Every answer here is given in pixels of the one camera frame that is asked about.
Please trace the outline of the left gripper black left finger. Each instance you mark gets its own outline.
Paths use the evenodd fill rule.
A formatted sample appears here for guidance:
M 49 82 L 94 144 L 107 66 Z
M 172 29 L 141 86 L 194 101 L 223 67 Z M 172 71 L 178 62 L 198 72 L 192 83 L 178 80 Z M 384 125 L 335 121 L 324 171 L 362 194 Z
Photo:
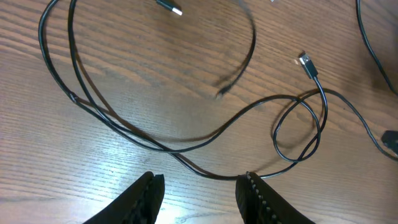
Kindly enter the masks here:
M 85 224 L 154 224 L 164 195 L 164 175 L 145 172 Z

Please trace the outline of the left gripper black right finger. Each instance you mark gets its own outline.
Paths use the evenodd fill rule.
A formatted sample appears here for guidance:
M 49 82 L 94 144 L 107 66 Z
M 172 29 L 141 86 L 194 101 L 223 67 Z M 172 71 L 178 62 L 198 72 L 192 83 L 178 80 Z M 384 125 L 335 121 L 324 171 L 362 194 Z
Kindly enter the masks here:
M 245 224 L 314 224 L 253 172 L 238 176 L 235 196 Z

